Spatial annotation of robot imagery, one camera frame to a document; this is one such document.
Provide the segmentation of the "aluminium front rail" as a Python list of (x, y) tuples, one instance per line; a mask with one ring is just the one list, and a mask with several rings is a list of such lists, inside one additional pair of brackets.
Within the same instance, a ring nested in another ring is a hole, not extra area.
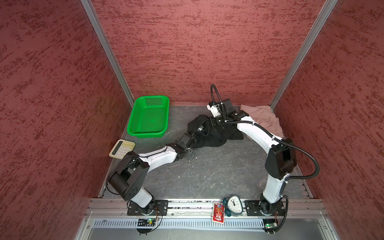
[[(244, 231), (261, 232), (273, 235), (273, 232), (263, 230), (263, 219), (274, 219), (281, 223), (289, 220), (306, 220), (315, 223), (321, 236), (326, 240), (337, 240), (339, 236), (329, 214), (320, 199), (290, 199), (283, 202), (286, 213), (283, 217), (278, 214), (270, 217), (247, 216), (244, 212), (238, 217), (225, 216), (224, 224), (212, 221), (214, 202), (219, 199), (167, 199), (169, 201), (166, 216), (128, 216), (127, 203), (118, 199), (91, 199), (84, 220), (76, 235), (77, 240), (88, 240), (94, 229), (143, 229), (145, 233), (151, 230), (207, 230), (207, 231)], [(138, 219), (156, 219), (153, 228), (137, 227)]]

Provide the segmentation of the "pink shorts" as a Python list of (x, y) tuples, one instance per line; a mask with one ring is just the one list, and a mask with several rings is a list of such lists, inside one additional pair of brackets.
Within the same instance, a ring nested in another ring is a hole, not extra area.
[(249, 114), (249, 116), (263, 128), (272, 134), (284, 138), (284, 133), (280, 125), (279, 118), (272, 112), (269, 106), (250, 107), (241, 105), (240, 110)]

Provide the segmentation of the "beige yellow calculator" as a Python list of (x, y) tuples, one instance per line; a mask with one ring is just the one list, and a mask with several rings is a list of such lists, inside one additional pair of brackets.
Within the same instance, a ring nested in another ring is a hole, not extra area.
[(121, 160), (124, 156), (134, 150), (136, 143), (127, 140), (118, 140), (112, 150), (109, 152), (109, 157)]

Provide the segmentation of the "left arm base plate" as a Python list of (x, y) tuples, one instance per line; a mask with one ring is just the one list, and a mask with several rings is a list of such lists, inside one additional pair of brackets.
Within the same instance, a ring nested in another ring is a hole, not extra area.
[(166, 216), (168, 211), (168, 200), (152, 200), (145, 208), (141, 208), (133, 201), (127, 203), (128, 216)]

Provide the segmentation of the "right small circuit board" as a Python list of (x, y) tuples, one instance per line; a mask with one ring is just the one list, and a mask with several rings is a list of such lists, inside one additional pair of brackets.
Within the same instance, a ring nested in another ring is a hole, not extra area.
[(273, 232), (279, 228), (279, 222), (274, 219), (263, 219), (263, 230), (266, 232)]

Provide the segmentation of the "white teal alarm clock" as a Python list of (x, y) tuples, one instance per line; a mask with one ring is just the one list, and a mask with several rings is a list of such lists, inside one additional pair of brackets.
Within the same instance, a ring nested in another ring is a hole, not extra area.
[(233, 195), (223, 199), (224, 214), (227, 217), (238, 217), (244, 212), (243, 204), (239, 196)]

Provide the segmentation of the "left small circuit board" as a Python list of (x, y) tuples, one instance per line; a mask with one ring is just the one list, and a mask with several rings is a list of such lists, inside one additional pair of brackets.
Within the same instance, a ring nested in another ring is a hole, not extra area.
[(153, 228), (157, 224), (156, 219), (138, 219), (137, 227), (140, 228)]

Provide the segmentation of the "green plastic basket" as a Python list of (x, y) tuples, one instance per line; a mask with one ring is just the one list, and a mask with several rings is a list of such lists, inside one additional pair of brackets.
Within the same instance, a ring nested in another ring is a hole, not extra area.
[(169, 123), (170, 99), (167, 96), (142, 96), (136, 99), (127, 126), (133, 137), (161, 138)]

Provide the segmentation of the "black shorts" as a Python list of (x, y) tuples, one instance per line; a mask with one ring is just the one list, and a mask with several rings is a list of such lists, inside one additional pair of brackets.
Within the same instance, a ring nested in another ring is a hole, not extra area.
[(244, 135), (239, 131), (235, 125), (218, 126), (216, 128), (211, 127), (210, 117), (206, 115), (199, 115), (187, 125), (187, 132), (193, 135), (197, 142), (192, 147), (199, 149), (203, 147), (220, 147), (224, 145), (228, 140), (243, 140)]

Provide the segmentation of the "red card packet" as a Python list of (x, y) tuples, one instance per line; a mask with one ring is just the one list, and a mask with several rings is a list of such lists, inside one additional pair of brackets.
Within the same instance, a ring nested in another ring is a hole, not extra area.
[(223, 205), (223, 203), (214, 202), (212, 221), (217, 224), (224, 224), (225, 206)]

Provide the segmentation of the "aluminium corner post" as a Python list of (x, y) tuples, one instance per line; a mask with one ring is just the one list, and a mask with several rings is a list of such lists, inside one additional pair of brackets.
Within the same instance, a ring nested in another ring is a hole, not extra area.
[(305, 56), (307, 55), (308, 51), (310, 50), (311, 46), (315, 42), (317, 36), (319, 35), (320, 31), (322, 30), (324, 24), (326, 23), (327, 19), (331, 15), (334, 7), (338, 3), (338, 0), (326, 0), (323, 7), (321, 8), (317, 18), (315, 19), (309, 33), (307, 34), (303, 44), (301, 45), (294, 61), (292, 62), (289, 70), (287, 71), (285, 77), (282, 80), (282, 83), (277, 89), (277, 92), (275, 93), (274, 97), (272, 98), (270, 102), (270, 108), (272, 112), (274, 112), (275, 107), (277, 106), (279, 100), (283, 96), (284, 91), (290, 84), (291, 80), (293, 79), (296, 71), (300, 67), (302, 61), (304, 60)]
[(135, 99), (133, 97), (133, 94), (128, 86), (128, 83), (126, 81), (126, 78), (123, 74), (123, 71), (118, 63), (118, 60), (113, 52), (113, 49), (108, 41), (108, 38), (105, 34), (105, 31), (102, 27), (102, 24), (97, 16), (96, 10), (92, 4), (92, 1), (90, 0), (81, 0), (82, 6), (85, 9), (85, 12), (91, 22), (91, 25), (104, 49), (104, 52), (110, 62), (110, 65), (122, 87), (122, 90), (129, 101), (129, 104), (131, 107), (134, 106)]

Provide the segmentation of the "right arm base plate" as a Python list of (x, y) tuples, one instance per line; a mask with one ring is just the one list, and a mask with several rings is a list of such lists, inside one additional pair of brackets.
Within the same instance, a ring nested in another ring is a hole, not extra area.
[(265, 200), (246, 200), (244, 201), (244, 209), (247, 212), (247, 216), (270, 217), (278, 214), (280, 217), (283, 217), (286, 213), (286, 208), (282, 201), (270, 204)]

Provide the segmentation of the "right aluminium corner post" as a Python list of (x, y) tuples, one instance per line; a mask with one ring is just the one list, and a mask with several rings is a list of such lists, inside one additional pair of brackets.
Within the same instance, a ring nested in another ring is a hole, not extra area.
[(277, 89), (277, 92), (275, 93), (274, 97), (272, 98), (270, 102), (270, 108), (272, 112), (274, 112), (275, 107), (277, 106), (279, 100), (283, 96), (284, 91), (290, 84), (291, 80), (293, 79), (296, 71), (300, 67), (302, 61), (304, 60), (305, 56), (307, 55), (308, 51), (310, 50), (311, 46), (315, 42), (317, 36), (319, 35), (320, 31), (322, 30), (324, 24), (326, 23), (327, 19), (331, 15), (334, 7), (338, 3), (338, 0), (326, 0), (323, 7), (321, 8), (317, 18), (315, 19), (309, 33), (307, 34), (303, 44), (301, 45), (294, 61), (292, 62), (289, 70), (287, 71), (285, 77), (282, 80), (282, 83)]

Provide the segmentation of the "left aluminium corner post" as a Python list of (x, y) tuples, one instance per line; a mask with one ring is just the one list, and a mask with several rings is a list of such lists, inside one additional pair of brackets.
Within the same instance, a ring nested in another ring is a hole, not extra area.
[(113, 52), (113, 49), (108, 41), (108, 38), (105, 34), (105, 31), (102, 27), (102, 24), (97, 16), (96, 10), (92, 4), (92, 1), (90, 0), (81, 0), (82, 6), (85, 9), (85, 12), (91, 22), (91, 25), (104, 49), (104, 52), (110, 62), (110, 65), (122, 87), (122, 90), (129, 101), (129, 104), (131, 107), (134, 106), (135, 99), (133, 97), (133, 94), (128, 86), (128, 83), (126, 81), (126, 78), (123, 74), (123, 71), (118, 63), (118, 60)]

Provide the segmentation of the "small circuit board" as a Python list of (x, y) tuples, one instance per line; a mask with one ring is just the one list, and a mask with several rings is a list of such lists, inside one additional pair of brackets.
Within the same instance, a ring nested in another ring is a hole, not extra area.
[(263, 219), (263, 230), (266, 232), (273, 232), (279, 228), (279, 222), (274, 219)]
[(153, 228), (157, 224), (156, 219), (138, 219), (137, 227), (140, 228)]

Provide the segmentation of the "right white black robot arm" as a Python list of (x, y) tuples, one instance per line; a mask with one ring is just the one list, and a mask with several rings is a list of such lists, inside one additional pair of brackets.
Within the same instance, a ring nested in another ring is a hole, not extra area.
[(249, 136), (267, 153), (265, 169), (268, 179), (260, 198), (260, 211), (265, 216), (272, 215), (283, 198), (286, 179), (297, 164), (295, 150), (287, 145), (292, 141), (284, 141), (270, 133), (245, 112), (234, 112), (223, 117), (215, 108), (210, 111), (213, 115), (212, 123), (224, 126), (235, 125), (240, 132)]

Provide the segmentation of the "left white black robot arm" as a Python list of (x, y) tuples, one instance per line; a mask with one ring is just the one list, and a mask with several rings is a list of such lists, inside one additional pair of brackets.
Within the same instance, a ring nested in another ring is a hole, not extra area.
[(180, 140), (160, 150), (141, 155), (131, 151), (112, 168), (107, 183), (126, 202), (135, 203), (142, 215), (148, 216), (158, 209), (153, 195), (143, 187), (148, 172), (191, 156), (196, 143), (194, 136), (185, 133)]

